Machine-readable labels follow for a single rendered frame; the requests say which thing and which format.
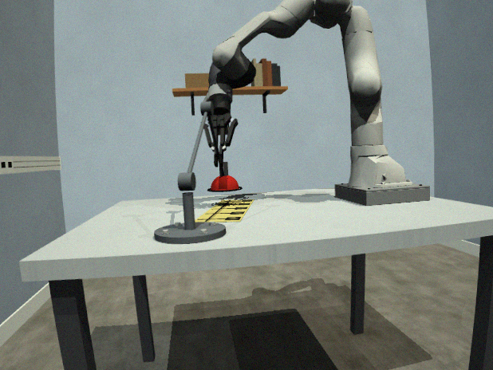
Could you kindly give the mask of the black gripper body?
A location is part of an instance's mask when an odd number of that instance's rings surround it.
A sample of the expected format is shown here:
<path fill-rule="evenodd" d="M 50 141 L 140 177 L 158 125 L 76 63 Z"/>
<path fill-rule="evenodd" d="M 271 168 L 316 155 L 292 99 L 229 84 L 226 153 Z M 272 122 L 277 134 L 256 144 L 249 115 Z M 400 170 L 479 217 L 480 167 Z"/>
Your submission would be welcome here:
<path fill-rule="evenodd" d="M 231 101 L 224 96 L 215 96 L 210 99 L 214 104 L 214 114 L 217 117 L 217 128 L 220 128 L 220 117 L 224 116 L 224 127 L 230 123 L 231 117 Z M 213 123 L 213 116 L 211 120 Z"/>

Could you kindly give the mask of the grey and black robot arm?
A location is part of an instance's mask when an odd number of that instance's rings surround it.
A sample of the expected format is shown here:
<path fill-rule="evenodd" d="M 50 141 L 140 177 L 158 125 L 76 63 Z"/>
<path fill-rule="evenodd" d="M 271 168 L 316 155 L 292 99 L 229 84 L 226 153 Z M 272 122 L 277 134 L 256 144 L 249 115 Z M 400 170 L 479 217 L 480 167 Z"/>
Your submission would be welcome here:
<path fill-rule="evenodd" d="M 367 10 L 352 3 L 352 0 L 283 0 L 274 10 L 261 12 L 214 49 L 208 93 L 203 102 L 224 96 L 232 103 L 232 89 L 245 87 L 254 80 L 256 68 L 242 49 L 260 33 L 288 38 L 308 20 L 324 29 L 338 24 L 350 95 L 352 146 L 348 186 L 412 185 L 405 178 L 403 167 L 388 156 L 388 148 L 378 145 L 383 144 L 382 82 L 374 33 Z"/>

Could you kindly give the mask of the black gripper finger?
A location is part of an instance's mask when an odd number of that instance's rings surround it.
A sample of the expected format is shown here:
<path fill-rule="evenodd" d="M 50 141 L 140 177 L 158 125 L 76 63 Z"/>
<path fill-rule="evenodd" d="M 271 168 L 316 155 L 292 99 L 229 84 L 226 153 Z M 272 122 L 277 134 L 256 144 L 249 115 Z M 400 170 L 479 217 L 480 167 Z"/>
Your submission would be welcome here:
<path fill-rule="evenodd" d="M 206 137 L 207 137 L 207 143 L 208 143 L 209 147 L 212 149 L 212 151 L 215 152 L 215 155 L 214 155 L 214 165 L 215 165 L 215 167 L 218 167 L 218 157 L 217 157 L 217 154 L 216 154 L 214 141 L 213 141 L 213 143 L 211 142 L 211 136 L 210 136 L 210 132 L 208 130 L 208 126 L 209 126 L 208 120 L 206 120 L 206 123 L 204 125 L 204 131 L 205 131 L 205 134 L 206 134 Z M 218 144 L 219 130 L 217 128 L 217 117 L 216 116 L 213 117 L 213 128 L 214 128 L 214 131 L 215 131 L 215 137 L 216 137 L 217 144 Z"/>
<path fill-rule="evenodd" d="M 223 152 L 227 150 L 227 147 L 230 147 L 235 128 L 238 125 L 238 121 L 236 118 L 235 119 L 231 118 L 230 122 L 231 122 L 231 126 L 229 128 L 227 139 L 225 141 L 226 128 L 224 127 L 224 116 L 220 117 L 221 129 L 220 129 L 220 145 L 219 145 L 219 164 L 221 167 L 223 167 Z"/>

